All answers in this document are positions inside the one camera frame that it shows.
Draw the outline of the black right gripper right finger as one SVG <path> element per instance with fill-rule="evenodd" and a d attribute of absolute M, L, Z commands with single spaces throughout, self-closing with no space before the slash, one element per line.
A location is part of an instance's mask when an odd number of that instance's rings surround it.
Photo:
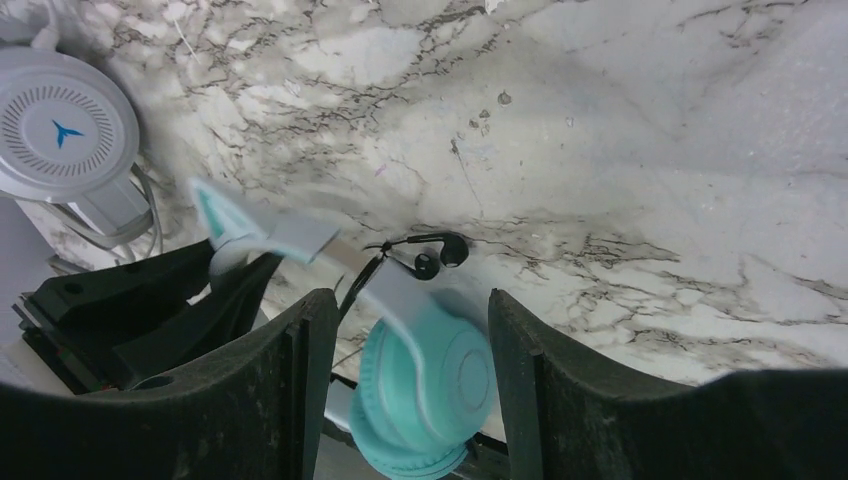
<path fill-rule="evenodd" d="M 847 373 L 743 370 L 692 387 L 612 360 L 494 290 L 515 479 L 843 479 Z"/>

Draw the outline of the teal cat-ear headphones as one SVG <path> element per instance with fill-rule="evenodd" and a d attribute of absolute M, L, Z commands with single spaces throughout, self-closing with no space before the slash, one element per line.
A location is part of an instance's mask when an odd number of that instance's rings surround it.
<path fill-rule="evenodd" d="M 466 458 L 496 397 L 491 345 L 479 323 L 452 314 L 393 260 L 345 242 L 334 224 L 248 201 L 218 182 L 189 188 L 219 279 L 252 253 L 356 274 L 352 290 L 379 314 L 351 399 L 349 428 L 365 460 L 391 479 L 440 479 Z"/>

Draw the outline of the black wired earbuds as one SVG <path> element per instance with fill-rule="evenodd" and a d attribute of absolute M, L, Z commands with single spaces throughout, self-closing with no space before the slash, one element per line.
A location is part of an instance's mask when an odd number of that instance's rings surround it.
<path fill-rule="evenodd" d="M 430 243 L 441 243 L 442 247 L 438 252 L 424 250 L 418 253 L 411 264 L 395 258 L 391 253 L 398 245 Z M 345 294 L 339 306 L 341 318 L 350 311 L 359 293 L 387 260 L 392 260 L 406 269 L 415 279 L 429 281 L 436 278 L 442 268 L 455 268 L 463 264 L 469 258 L 470 247 L 471 243 L 465 236 L 452 231 L 416 234 L 366 245 L 362 248 L 363 251 L 377 250 L 378 254 L 360 271 Z"/>

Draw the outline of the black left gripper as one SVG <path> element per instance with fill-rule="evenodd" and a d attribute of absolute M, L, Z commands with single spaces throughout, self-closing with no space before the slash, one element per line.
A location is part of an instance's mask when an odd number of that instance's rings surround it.
<path fill-rule="evenodd" d="M 253 327 L 281 257 L 259 256 L 189 306 L 209 281 L 213 254 L 203 240 L 134 263 L 48 279 L 13 305 L 22 341 L 74 395 L 131 390 Z"/>

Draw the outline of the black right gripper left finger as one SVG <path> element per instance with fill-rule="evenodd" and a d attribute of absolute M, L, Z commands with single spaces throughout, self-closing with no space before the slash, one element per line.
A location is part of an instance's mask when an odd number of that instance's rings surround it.
<path fill-rule="evenodd" d="M 339 312 L 316 289 L 138 390 L 1 389 L 5 479 L 309 479 Z"/>

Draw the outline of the white grey over-ear headphones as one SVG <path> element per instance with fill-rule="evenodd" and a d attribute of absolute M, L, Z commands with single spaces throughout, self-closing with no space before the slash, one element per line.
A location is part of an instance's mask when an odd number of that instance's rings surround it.
<path fill-rule="evenodd" d="M 151 236 L 164 251 L 149 177 L 137 165 L 140 125 L 122 89 L 59 51 L 55 4 L 29 41 L 1 43 L 1 193 L 36 203 L 92 246 L 132 263 Z"/>

